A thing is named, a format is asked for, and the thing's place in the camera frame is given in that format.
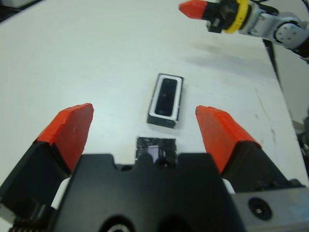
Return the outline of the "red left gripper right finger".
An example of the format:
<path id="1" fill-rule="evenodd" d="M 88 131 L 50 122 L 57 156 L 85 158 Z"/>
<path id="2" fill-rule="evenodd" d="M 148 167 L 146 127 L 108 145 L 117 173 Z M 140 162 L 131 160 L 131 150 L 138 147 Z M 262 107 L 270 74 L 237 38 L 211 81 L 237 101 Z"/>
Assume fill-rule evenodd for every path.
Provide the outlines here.
<path id="1" fill-rule="evenodd" d="M 261 145 L 228 112 L 199 105 L 196 118 L 206 151 L 235 192 L 303 187 L 297 179 L 287 179 Z"/>

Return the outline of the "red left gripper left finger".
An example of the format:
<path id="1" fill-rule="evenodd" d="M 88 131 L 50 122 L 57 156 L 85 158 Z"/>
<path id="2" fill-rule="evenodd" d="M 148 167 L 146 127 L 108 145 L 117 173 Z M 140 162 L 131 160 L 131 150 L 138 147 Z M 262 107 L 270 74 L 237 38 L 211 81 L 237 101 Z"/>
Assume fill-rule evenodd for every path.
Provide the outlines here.
<path id="1" fill-rule="evenodd" d="M 84 151 L 93 113 L 90 103 L 66 108 L 39 134 L 0 187 L 1 218 L 34 218 L 50 209 Z"/>

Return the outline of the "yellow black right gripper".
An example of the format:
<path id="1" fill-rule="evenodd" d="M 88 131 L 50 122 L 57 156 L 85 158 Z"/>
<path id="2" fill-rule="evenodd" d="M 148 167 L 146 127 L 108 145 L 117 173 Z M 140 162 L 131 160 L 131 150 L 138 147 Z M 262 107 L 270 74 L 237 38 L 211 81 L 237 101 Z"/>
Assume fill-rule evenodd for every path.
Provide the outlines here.
<path id="1" fill-rule="evenodd" d="M 188 18 L 207 21 L 209 32 L 232 34 L 239 30 L 250 12 L 248 0 L 189 0 L 179 5 L 179 10 Z"/>

